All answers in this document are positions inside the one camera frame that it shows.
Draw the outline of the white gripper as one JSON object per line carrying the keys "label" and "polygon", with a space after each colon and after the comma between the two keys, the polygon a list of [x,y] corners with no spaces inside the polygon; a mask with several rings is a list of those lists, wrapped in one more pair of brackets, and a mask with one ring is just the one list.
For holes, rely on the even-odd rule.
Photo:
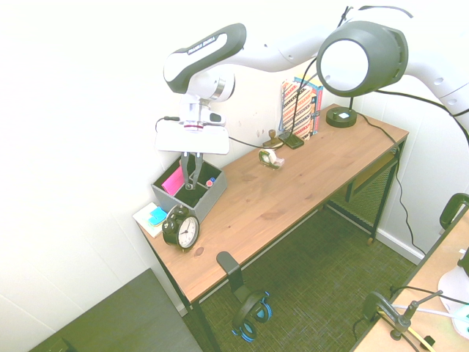
{"label": "white gripper", "polygon": [[[156,131],[158,150],[182,152],[180,164],[186,189],[195,188],[198,183],[204,161],[202,153],[226,155],[229,152],[229,134],[225,127],[208,125],[195,131],[179,122],[159,122]],[[192,183],[188,172],[190,153],[195,153]]]}

